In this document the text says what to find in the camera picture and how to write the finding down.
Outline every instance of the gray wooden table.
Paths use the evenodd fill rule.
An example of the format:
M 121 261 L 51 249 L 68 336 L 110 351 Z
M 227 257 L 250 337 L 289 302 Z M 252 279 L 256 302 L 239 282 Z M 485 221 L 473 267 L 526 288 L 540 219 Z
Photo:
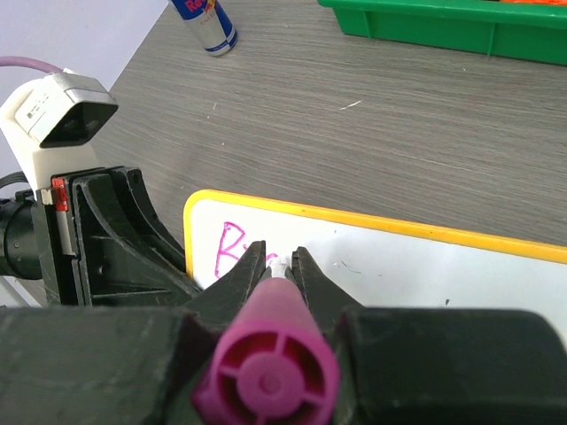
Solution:
M 313 0 L 224 3 L 237 47 L 208 57 L 166 10 L 95 141 L 180 241 L 215 188 L 567 243 L 565 68 L 345 36 Z

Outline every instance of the white camera housing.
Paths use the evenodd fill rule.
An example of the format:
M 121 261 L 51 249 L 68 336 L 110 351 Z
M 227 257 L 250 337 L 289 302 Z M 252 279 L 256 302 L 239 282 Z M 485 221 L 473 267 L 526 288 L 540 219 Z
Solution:
M 117 108 L 97 80 L 49 74 L 14 90 L 0 107 L 0 129 L 36 192 L 54 175 L 100 166 L 88 141 Z

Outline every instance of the orange object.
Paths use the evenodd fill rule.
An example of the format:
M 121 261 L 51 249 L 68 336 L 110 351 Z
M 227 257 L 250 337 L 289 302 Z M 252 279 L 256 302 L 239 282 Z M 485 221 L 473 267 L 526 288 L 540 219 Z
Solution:
M 500 0 L 501 3 L 547 4 L 549 6 L 567 6 L 567 0 Z

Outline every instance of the marker cap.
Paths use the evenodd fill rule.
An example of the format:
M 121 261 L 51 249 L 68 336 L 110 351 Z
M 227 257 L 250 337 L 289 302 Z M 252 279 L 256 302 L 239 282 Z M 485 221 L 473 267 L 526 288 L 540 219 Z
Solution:
M 338 381 L 298 287 L 274 277 L 258 284 L 222 335 L 191 401 L 209 425 L 326 425 Z

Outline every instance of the red bull can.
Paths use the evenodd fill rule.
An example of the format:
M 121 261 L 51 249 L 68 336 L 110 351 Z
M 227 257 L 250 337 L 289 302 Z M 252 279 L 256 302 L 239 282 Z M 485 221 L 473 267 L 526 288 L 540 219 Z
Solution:
M 219 0 L 170 0 L 201 46 L 220 56 L 237 43 L 238 33 Z

